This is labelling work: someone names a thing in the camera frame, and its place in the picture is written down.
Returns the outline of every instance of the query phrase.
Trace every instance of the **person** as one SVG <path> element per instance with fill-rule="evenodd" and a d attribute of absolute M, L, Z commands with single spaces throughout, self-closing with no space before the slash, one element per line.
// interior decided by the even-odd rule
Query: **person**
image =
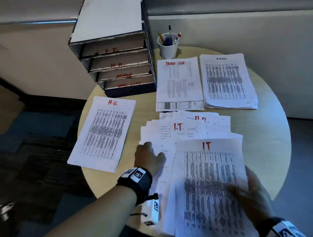
<path fill-rule="evenodd" d="M 162 152 L 157 156 L 154 155 L 151 142 L 138 145 L 135 152 L 134 167 L 140 168 L 133 168 L 125 172 L 121 178 L 119 178 L 116 186 L 95 202 L 83 208 L 51 230 L 46 237 L 118 237 L 135 206 L 144 202 L 143 193 L 133 185 L 137 185 L 141 180 L 144 180 L 146 174 L 146 183 L 143 182 L 141 186 L 149 183 L 145 187 L 145 189 L 149 190 L 152 177 L 157 174 L 165 160 L 165 155 Z M 247 166 L 246 174 L 249 186 L 248 191 L 232 185 L 229 188 L 238 199 L 247 217 L 259 232 L 260 237 L 267 236 L 271 231 L 274 233 L 274 235 L 271 236 L 285 237 L 288 236 L 287 234 L 296 237 L 304 236 L 293 225 L 289 229 L 286 228 L 285 231 L 282 230 L 279 232 L 273 230 L 273 227 L 279 225 L 284 219 L 275 216 L 268 192 L 263 187 L 256 174 Z M 129 177 L 135 178 L 133 180 L 136 181 L 139 180 L 138 183 L 135 184 Z"/>

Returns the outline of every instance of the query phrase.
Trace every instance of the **pen holder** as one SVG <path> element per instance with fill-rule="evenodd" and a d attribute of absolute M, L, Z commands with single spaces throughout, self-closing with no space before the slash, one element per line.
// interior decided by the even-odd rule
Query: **pen holder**
<path fill-rule="evenodd" d="M 162 36 L 165 39 L 166 36 L 169 36 L 169 34 L 170 33 L 164 33 L 164 34 L 162 34 Z M 171 33 L 171 36 L 172 36 L 172 42 L 174 42 L 174 40 L 177 37 L 177 34 Z M 176 57 L 177 47 L 178 47 L 178 42 L 179 41 L 177 41 L 176 44 L 171 45 L 171 46 L 164 46 L 161 38 L 158 37 L 157 38 L 157 44 L 158 44 L 159 49 L 160 49 L 161 57 L 163 59 L 173 59 L 173 58 L 175 58 Z"/>

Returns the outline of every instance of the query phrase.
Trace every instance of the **table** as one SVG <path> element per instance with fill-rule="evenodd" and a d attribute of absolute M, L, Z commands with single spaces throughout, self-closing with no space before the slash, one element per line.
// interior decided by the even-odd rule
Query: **table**
<path fill-rule="evenodd" d="M 159 49 L 154 50 L 154 63 L 162 59 Z M 215 54 L 212 50 L 196 47 L 178 47 L 177 58 L 191 58 L 201 54 Z M 265 81 L 252 70 L 249 76 L 259 99 L 259 109 L 205 109 L 206 112 L 217 112 L 231 116 L 231 131 L 243 135 L 244 162 L 248 165 L 269 192 L 272 199 L 278 194 L 286 178 L 291 155 L 290 130 L 285 112 L 277 97 Z M 94 96 L 106 96 L 97 85 L 90 94 L 80 117 L 80 133 Z M 115 174 L 82 167 L 84 176 L 97 198 L 115 186 L 118 177 L 134 165 L 134 153 L 140 141 L 140 127 L 146 121 L 159 119 L 155 111 L 156 93 L 122 97 L 136 100 L 134 114 L 129 126 L 120 163 Z M 127 225 L 152 236 L 160 236 L 145 225 L 140 225 L 140 216 L 130 217 Z"/>

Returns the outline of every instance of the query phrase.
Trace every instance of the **blue light strip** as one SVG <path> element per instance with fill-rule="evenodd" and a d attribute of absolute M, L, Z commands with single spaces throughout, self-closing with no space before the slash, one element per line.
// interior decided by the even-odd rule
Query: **blue light strip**
<path fill-rule="evenodd" d="M 26 23 L 21 23 L 22 25 L 24 24 L 52 24 L 52 23 L 75 23 L 76 20 L 71 20 L 71 21 L 42 21 L 42 22 L 26 22 Z"/>

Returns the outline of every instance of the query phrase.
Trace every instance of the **desk organizer shelf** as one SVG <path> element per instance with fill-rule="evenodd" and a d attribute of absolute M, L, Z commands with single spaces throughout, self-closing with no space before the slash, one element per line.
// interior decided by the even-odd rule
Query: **desk organizer shelf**
<path fill-rule="evenodd" d="M 108 97 L 157 90 L 143 1 L 85 0 L 68 45 Z"/>

